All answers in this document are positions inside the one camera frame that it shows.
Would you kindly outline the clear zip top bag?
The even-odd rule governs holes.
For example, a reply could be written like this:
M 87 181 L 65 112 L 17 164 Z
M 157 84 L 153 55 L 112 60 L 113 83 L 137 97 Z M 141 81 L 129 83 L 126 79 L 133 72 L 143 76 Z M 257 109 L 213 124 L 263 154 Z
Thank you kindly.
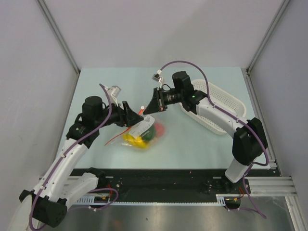
M 138 150 L 148 150 L 165 135 L 166 126 L 153 115 L 144 115 L 144 120 L 111 138 L 106 144 L 119 144 Z

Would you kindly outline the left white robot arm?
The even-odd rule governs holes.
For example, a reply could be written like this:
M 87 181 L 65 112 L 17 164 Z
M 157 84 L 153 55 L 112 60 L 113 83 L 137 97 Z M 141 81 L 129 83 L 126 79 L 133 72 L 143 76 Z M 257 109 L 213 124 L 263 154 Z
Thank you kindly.
M 23 190 L 20 201 L 32 197 L 29 226 L 34 230 L 36 219 L 50 227 L 57 227 L 65 218 L 69 208 L 83 195 L 106 190 L 105 175 L 102 171 L 89 168 L 67 189 L 65 182 L 81 157 L 90 149 L 99 136 L 100 128 L 115 124 L 119 127 L 132 127 L 143 121 L 126 101 L 116 105 L 103 103 L 99 96 L 87 97 L 74 124 L 70 127 L 60 155 L 52 163 L 44 177 L 30 191 Z

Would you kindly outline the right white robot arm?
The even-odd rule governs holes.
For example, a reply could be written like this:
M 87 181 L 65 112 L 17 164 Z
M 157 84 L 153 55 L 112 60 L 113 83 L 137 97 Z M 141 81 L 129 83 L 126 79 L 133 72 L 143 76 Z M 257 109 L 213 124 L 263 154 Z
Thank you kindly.
M 268 147 L 262 122 L 256 117 L 245 119 L 215 104 L 210 100 L 209 92 L 194 89 L 185 71 L 174 73 L 172 80 L 174 87 L 169 90 L 154 88 L 144 114 L 163 112 L 168 105 L 180 103 L 187 112 L 205 117 L 225 130 L 233 139 L 233 160 L 225 172 L 222 188 L 227 193 L 235 192 L 239 188 L 239 180 Z

